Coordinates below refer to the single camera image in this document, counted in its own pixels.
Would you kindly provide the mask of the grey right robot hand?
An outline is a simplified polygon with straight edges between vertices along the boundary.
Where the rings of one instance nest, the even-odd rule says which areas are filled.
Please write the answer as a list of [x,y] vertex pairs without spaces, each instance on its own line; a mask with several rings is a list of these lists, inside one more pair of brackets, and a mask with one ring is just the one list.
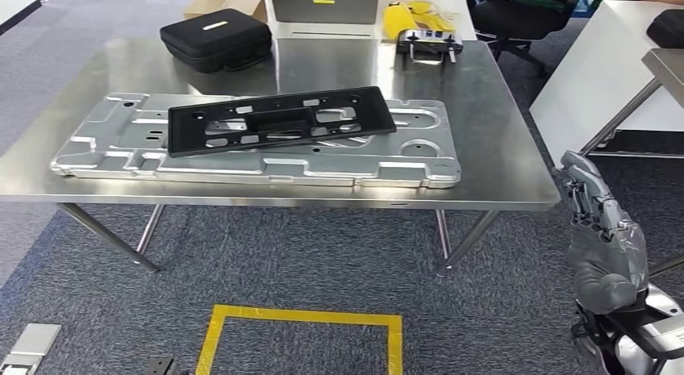
[[640,225],[587,157],[567,151],[557,170],[572,211],[568,258],[579,304],[597,315],[645,303],[647,248]]

